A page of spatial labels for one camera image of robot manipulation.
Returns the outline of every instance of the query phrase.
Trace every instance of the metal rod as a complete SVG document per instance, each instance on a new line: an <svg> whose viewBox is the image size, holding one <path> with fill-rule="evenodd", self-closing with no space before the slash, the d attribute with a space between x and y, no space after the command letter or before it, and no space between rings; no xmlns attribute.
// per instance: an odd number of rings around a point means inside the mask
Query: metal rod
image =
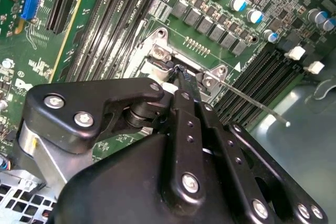
<svg viewBox="0 0 336 224"><path fill-rule="evenodd" d="M219 83L221 83L223 86L227 87L229 90L231 90L232 92L234 92L236 95L240 96L241 98L245 99L246 101L248 101L249 103L253 104L254 106L264 110L265 112L271 114L272 116L274 116L276 118L276 120L278 120L279 122L283 123L286 127L290 126L290 122L287 121L286 119L284 119L281 115L279 115L277 112L275 112L274 110L271 110L269 107L263 105L262 103L254 100L253 98L249 97L248 95L244 94L243 92L241 92L240 90L232 87L230 84L221 81L217 76L213 75L211 72L206 71L206 74L209 75L211 78L213 78L214 80L218 81Z"/></svg>

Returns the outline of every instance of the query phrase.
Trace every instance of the white triangle marking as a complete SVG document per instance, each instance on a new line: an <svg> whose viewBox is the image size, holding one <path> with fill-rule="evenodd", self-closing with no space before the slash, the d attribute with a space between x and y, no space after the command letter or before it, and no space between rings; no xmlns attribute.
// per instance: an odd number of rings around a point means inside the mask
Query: white triangle marking
<svg viewBox="0 0 336 224"><path fill-rule="evenodd" d="M237 70L239 73L242 71L240 68L240 62L235 66L235 70Z"/></svg>

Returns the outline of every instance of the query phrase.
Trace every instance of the capacitor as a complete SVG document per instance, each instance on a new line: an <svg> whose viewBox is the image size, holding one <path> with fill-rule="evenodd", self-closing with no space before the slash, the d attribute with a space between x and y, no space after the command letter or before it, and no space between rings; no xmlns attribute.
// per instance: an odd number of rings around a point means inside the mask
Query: capacitor
<svg viewBox="0 0 336 224"><path fill-rule="evenodd" d="M328 18L324 23L317 24L317 27L324 31L331 31L336 26L335 18Z"/></svg>
<svg viewBox="0 0 336 224"><path fill-rule="evenodd" d="M273 32L270 29L267 29L264 31L264 39L268 42L275 43L279 38L279 35L275 32Z"/></svg>
<svg viewBox="0 0 336 224"><path fill-rule="evenodd" d="M249 22L253 24L257 24L262 21L262 18L264 17L264 15L262 14L261 11L252 9L247 12L246 17Z"/></svg>
<svg viewBox="0 0 336 224"><path fill-rule="evenodd" d="M236 12L241 12L246 8L246 1L245 0L231 0L230 6L231 9Z"/></svg>
<svg viewBox="0 0 336 224"><path fill-rule="evenodd" d="M322 10L312 9L309 11L307 18L315 24L321 24L327 20L328 13Z"/></svg>

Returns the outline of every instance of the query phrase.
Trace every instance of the metal screw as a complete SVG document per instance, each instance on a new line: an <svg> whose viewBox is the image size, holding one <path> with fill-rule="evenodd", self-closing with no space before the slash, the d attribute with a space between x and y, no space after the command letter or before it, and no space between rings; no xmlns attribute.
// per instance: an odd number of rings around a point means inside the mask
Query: metal screw
<svg viewBox="0 0 336 224"><path fill-rule="evenodd" d="M212 110L212 107L207 103L204 105L204 107L206 108L206 110L209 110L209 111Z"/></svg>
<svg viewBox="0 0 336 224"><path fill-rule="evenodd" d="M194 194L198 191L199 185L197 179L190 174L183 175L182 184L189 193Z"/></svg>
<svg viewBox="0 0 336 224"><path fill-rule="evenodd" d="M254 210L256 211L257 215L263 219L267 219L268 212L266 207L263 203L261 203L259 200L255 199L252 202L252 205L254 207Z"/></svg>
<svg viewBox="0 0 336 224"><path fill-rule="evenodd" d="M311 210L313 211L313 213L315 214L315 216L319 219L323 219L323 215L321 213L321 211L316 207L316 206L311 206Z"/></svg>
<svg viewBox="0 0 336 224"><path fill-rule="evenodd" d="M303 204L298 205L299 211L306 219L309 219L310 215L307 208Z"/></svg>
<svg viewBox="0 0 336 224"><path fill-rule="evenodd" d="M93 125L93 117L92 115L86 112L79 112L75 115L75 123L82 127L90 127Z"/></svg>
<svg viewBox="0 0 336 224"><path fill-rule="evenodd" d="M157 84L155 84L155 83L150 84L150 87L152 89L154 89L155 91L159 91L160 90L159 86Z"/></svg>
<svg viewBox="0 0 336 224"><path fill-rule="evenodd" d="M64 100L56 95L49 95L45 97L44 104L52 109L60 109L64 106Z"/></svg>
<svg viewBox="0 0 336 224"><path fill-rule="evenodd" d="M181 95L183 96L184 99L187 99L187 100L190 99L189 95L187 93L185 93L185 92L182 93Z"/></svg>

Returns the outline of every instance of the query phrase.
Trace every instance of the motherboard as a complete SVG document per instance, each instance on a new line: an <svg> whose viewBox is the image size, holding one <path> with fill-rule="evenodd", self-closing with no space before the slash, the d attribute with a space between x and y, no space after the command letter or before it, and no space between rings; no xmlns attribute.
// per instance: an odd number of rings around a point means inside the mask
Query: motherboard
<svg viewBox="0 0 336 224"><path fill-rule="evenodd" d="M0 151L35 85L158 76L176 64L223 123L251 129L262 110L206 71L273 108L335 48L335 12L336 0L0 0ZM94 159L140 137L99 143Z"/></svg>

